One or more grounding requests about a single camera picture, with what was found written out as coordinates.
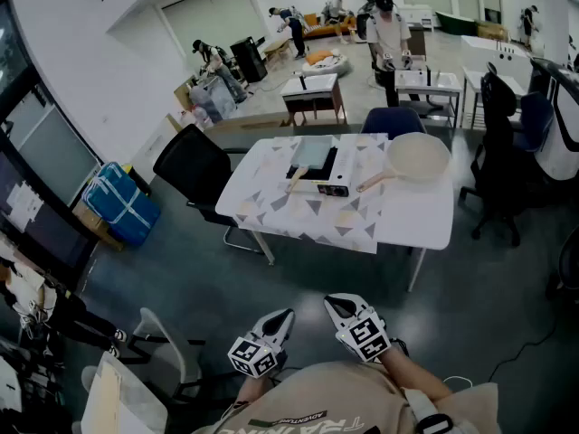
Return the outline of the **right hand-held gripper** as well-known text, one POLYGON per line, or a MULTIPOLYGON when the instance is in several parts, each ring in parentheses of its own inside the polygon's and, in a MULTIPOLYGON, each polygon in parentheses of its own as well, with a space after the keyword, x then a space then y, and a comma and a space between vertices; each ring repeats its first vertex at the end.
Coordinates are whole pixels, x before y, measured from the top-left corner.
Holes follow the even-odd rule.
POLYGON ((336 339, 363 362, 373 362, 392 347, 385 332, 385 321, 359 295, 333 293, 324 297, 336 339), (347 317, 353 317, 346 323, 347 317))

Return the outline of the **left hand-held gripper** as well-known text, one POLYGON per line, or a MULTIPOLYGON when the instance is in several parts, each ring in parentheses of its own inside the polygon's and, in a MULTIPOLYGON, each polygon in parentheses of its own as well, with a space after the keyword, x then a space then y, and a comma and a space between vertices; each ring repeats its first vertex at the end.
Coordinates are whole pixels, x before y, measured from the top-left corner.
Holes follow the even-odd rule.
POLYGON ((291 308, 276 310, 260 318, 228 351, 233 368, 252 378, 282 369, 287 361, 284 343, 289 339, 294 321, 295 312, 291 308))

